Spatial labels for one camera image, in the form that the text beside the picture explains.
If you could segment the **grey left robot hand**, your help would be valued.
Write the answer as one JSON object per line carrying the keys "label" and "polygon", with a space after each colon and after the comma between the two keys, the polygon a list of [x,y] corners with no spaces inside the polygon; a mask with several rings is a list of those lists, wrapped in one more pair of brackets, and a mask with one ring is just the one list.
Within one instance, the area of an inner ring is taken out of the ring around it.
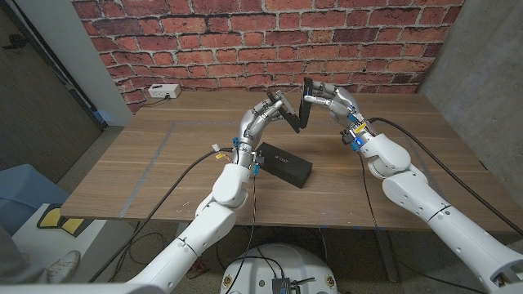
{"label": "grey left robot hand", "polygon": [[279,118],[279,109],[283,105],[281,100],[271,102],[269,99],[265,99],[246,111],[239,125],[239,143],[233,156],[238,165],[250,168],[253,151],[260,141],[264,128]]}

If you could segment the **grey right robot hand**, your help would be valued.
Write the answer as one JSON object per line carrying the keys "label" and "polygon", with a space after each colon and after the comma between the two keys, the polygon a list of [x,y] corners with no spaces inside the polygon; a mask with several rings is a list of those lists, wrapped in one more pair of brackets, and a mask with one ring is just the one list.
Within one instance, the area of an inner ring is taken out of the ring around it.
{"label": "grey right robot hand", "polygon": [[306,128],[313,105],[327,109],[332,120],[344,127],[342,143],[354,150],[378,135],[363,117],[355,97],[343,87],[304,78],[299,108],[301,129]]}

